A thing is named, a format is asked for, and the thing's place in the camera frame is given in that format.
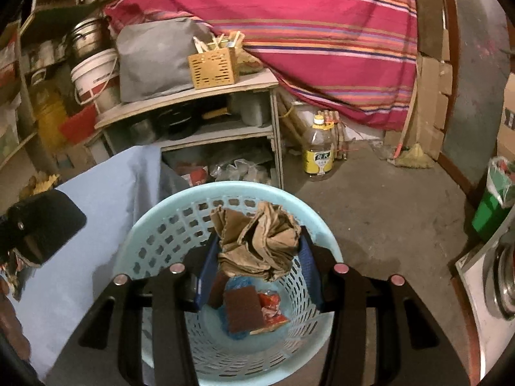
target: green trash bin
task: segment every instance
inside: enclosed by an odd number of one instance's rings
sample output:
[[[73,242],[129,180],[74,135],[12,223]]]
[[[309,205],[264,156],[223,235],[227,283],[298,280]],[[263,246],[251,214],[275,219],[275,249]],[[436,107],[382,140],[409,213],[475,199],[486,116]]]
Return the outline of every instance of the green trash bin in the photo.
[[[505,158],[496,157],[490,160],[488,165],[487,188],[477,207],[472,220],[472,227],[480,238],[487,242],[508,216],[511,205],[515,199],[515,185],[506,172],[500,168],[500,161],[504,161],[509,172],[515,172],[515,164]]]
[[[480,238],[487,242],[495,233],[497,228],[508,216],[510,208],[503,209],[495,196],[485,190],[476,214],[472,220],[472,227]]]

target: laundry basket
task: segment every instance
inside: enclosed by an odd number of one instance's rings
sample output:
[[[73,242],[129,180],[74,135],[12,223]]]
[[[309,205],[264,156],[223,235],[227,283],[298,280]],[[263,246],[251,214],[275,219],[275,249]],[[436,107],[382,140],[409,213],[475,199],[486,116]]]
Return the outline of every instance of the laundry basket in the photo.
[[[189,249],[207,241],[214,230],[209,214],[218,205],[253,214],[259,201],[279,204],[305,225],[313,242],[328,248],[342,261],[338,244],[325,222],[307,204],[291,194],[264,184],[220,181],[181,191],[163,200],[136,222],[120,249],[113,276],[133,279],[158,274],[180,262]],[[290,322],[275,332],[233,340],[221,329],[217,312],[204,306],[186,313],[195,370],[201,386],[270,385],[306,364],[329,338],[333,314],[321,314],[307,292],[298,258],[289,275],[277,282],[256,279],[256,288],[277,290],[281,310]],[[143,315],[142,356],[153,365],[151,311]]]

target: red striped blanket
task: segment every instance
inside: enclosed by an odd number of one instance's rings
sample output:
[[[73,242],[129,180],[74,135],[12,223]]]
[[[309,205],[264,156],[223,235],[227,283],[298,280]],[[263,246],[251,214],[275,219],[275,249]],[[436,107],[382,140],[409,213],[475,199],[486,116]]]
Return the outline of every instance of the red striped blanket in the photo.
[[[402,127],[415,79],[415,0],[119,0],[113,26],[193,16],[245,48],[310,104],[373,127]]]

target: wooden box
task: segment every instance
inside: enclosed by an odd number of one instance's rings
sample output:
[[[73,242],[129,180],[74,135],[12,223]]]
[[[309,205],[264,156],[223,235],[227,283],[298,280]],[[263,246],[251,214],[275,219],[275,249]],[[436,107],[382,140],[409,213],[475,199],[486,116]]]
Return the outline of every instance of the wooden box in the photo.
[[[196,53],[188,56],[188,62],[196,90],[238,82],[239,72],[234,48]]]

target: plastic bottle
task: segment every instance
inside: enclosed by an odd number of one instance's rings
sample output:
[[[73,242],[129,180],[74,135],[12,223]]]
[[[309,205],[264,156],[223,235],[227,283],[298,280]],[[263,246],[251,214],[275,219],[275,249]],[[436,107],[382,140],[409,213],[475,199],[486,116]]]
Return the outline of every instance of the plastic bottle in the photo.
[[[322,115],[316,115],[313,125],[302,135],[304,171],[312,180],[326,179],[333,168],[336,146],[331,135],[333,126],[334,123],[325,123]]]
[[[66,121],[68,115],[59,90],[53,82],[45,80],[45,76],[45,68],[34,73],[29,95],[38,122],[38,133],[45,147],[53,153],[66,144],[66,138],[59,131],[59,126]]]

